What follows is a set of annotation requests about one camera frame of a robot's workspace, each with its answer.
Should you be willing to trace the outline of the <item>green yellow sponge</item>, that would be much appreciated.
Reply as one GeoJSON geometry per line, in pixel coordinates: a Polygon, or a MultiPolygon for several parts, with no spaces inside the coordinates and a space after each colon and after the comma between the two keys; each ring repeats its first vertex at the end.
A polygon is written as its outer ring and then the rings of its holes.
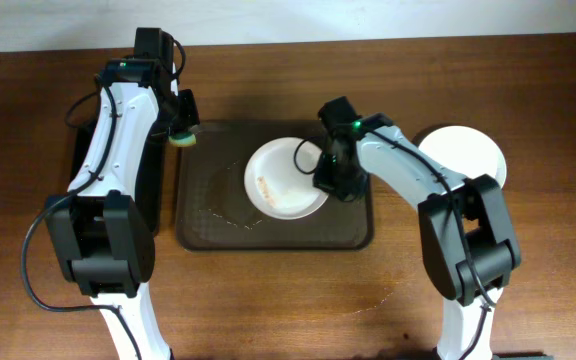
{"type": "Polygon", "coordinates": [[[175,147],[185,148],[197,143],[196,135],[191,131],[178,132],[168,136],[168,142],[175,147]]]}

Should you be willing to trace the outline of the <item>white plate top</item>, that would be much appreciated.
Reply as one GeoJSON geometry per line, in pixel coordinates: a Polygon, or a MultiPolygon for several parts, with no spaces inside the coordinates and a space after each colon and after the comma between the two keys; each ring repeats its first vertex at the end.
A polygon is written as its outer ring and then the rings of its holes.
{"type": "Polygon", "coordinates": [[[250,157],[244,188],[250,202],[263,214],[279,220],[297,220],[319,210],[328,194],[313,185],[310,171],[322,150],[297,137],[267,142],[250,157]]]}

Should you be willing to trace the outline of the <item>white plate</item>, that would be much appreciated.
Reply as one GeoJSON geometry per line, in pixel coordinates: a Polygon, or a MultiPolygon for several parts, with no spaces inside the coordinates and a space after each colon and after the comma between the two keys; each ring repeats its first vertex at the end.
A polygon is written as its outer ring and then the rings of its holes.
{"type": "Polygon", "coordinates": [[[507,163],[499,145],[487,134],[467,126],[444,126],[424,136],[418,148],[439,164],[468,178],[489,175],[501,188],[507,163]]]}
{"type": "Polygon", "coordinates": [[[297,220],[319,210],[328,194],[313,185],[310,171],[322,150],[297,137],[267,142],[250,157],[244,188],[250,202],[263,214],[279,220],[297,220]]]}

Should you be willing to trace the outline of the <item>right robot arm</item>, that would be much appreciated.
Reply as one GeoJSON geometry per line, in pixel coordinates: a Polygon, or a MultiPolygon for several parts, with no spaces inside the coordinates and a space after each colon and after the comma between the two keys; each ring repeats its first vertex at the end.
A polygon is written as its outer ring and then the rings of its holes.
{"type": "Polygon", "coordinates": [[[343,202],[376,176],[416,212],[425,271],[443,297],[437,359],[491,359],[497,302],[521,263],[499,183],[431,159],[383,113],[361,116],[346,97],[318,112],[326,131],[313,185],[343,202]]]}

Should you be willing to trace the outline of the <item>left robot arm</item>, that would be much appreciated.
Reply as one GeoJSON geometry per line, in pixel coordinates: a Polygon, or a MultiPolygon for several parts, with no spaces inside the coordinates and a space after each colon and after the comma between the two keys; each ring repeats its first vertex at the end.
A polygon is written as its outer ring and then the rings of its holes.
{"type": "Polygon", "coordinates": [[[98,112],[78,131],[79,158],[65,195],[47,199],[45,221],[64,278],[102,314],[122,359],[170,359],[149,292],[155,265],[165,146],[192,146],[199,115],[180,89],[181,44],[139,28],[132,54],[98,75],[98,112]]]}

